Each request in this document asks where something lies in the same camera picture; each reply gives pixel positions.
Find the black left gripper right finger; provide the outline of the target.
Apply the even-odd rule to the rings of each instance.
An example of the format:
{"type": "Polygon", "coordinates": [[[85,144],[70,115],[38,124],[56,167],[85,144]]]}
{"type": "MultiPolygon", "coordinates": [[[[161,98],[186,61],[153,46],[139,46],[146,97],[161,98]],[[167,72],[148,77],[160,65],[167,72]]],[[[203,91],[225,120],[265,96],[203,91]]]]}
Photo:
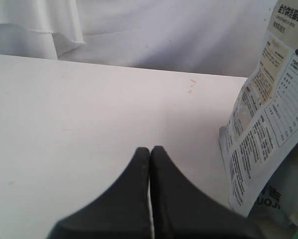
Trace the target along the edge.
{"type": "Polygon", "coordinates": [[[194,186],[162,146],[149,159],[156,239],[262,239],[259,227],[194,186]]]}

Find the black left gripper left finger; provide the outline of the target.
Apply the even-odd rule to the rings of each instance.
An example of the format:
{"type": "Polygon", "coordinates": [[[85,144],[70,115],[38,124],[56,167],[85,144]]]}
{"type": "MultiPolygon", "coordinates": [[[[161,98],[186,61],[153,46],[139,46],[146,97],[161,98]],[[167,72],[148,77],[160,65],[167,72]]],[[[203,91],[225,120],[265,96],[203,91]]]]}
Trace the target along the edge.
{"type": "Polygon", "coordinates": [[[138,147],[118,179],[96,200],[59,220],[50,239],[150,239],[149,157],[138,147]]]}

